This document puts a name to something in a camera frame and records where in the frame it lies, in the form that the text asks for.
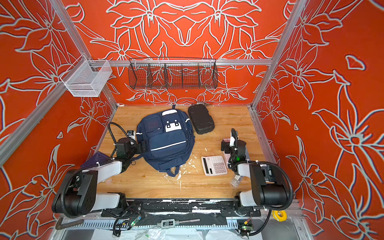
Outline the purple notebook yellow label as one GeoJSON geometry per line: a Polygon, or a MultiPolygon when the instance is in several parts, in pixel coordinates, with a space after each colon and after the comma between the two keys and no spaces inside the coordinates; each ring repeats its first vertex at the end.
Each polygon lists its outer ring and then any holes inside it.
{"type": "Polygon", "coordinates": [[[86,160],[81,167],[82,168],[88,168],[93,165],[102,165],[106,163],[109,160],[109,156],[106,154],[103,154],[101,152],[96,152],[92,157],[90,157],[88,160],[86,160]]]}

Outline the navy blue student backpack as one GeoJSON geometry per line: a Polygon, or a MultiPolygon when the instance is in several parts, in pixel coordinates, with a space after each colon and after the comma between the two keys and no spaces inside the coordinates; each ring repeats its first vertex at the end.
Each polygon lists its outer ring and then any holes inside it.
{"type": "Polygon", "coordinates": [[[136,140],[140,153],[155,170],[170,177],[179,174],[194,147],[194,128],[188,114],[169,109],[144,117],[137,125],[136,140]]]}

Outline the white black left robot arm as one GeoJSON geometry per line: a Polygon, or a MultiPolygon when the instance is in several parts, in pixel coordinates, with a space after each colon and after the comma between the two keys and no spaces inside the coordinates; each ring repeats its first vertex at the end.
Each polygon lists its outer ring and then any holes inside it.
{"type": "Polygon", "coordinates": [[[90,164],[77,170],[69,170],[54,197],[53,213],[64,214],[71,219],[98,211],[116,219],[134,215],[137,207],[127,203],[125,194],[97,191],[99,183],[125,172],[135,161],[134,156],[141,152],[134,131],[124,131],[125,136],[117,140],[113,135],[112,126],[121,128],[113,122],[108,124],[108,131],[114,142],[112,154],[109,157],[94,157],[90,164]]]}

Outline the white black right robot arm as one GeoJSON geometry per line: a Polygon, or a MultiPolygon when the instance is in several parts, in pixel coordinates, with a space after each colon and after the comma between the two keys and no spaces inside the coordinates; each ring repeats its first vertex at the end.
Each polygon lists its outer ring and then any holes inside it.
{"type": "Polygon", "coordinates": [[[252,161],[246,142],[223,139],[221,150],[227,167],[235,173],[231,185],[237,188],[243,178],[249,178],[251,189],[238,192],[234,197],[234,208],[255,207],[274,211],[287,209],[293,202],[293,185],[287,173],[277,164],[252,161]]]}

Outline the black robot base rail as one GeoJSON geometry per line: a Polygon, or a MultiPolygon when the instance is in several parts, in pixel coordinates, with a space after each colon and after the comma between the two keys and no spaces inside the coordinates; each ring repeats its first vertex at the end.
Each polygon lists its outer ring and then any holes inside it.
{"type": "Polygon", "coordinates": [[[255,207],[235,206],[234,199],[127,199],[126,207],[102,210],[103,217],[130,214],[214,214],[222,217],[260,217],[255,207]]]}

